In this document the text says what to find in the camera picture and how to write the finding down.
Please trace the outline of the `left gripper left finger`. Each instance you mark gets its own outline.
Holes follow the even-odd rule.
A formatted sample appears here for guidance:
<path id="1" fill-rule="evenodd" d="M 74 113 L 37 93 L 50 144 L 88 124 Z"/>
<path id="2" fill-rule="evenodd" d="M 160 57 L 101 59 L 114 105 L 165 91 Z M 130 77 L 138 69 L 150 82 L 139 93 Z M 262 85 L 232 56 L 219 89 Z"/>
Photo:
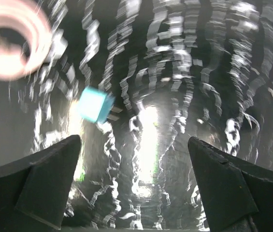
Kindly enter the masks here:
<path id="1" fill-rule="evenodd" d="M 57 232 L 81 150 L 79 135 L 0 167 L 0 232 Z"/>

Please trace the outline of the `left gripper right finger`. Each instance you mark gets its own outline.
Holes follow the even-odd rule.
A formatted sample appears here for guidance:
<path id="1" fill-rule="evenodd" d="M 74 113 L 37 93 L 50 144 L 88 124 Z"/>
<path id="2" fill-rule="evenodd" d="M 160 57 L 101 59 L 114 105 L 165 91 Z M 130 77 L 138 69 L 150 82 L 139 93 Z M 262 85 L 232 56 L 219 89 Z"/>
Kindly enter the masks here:
<path id="1" fill-rule="evenodd" d="M 212 232 L 273 232 L 273 171 L 191 137 L 188 150 Z"/>

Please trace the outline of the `dark teal charger plug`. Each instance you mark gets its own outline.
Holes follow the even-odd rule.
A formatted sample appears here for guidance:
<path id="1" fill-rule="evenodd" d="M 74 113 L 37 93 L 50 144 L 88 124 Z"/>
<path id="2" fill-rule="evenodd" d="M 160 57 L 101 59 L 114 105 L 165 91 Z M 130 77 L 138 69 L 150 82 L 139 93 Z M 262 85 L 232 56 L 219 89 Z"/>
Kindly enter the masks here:
<path id="1" fill-rule="evenodd" d="M 94 87 L 86 87 L 77 103 L 77 110 L 82 119 L 91 123 L 103 124 L 107 119 L 117 121 L 123 110 L 114 105 L 115 97 Z"/>

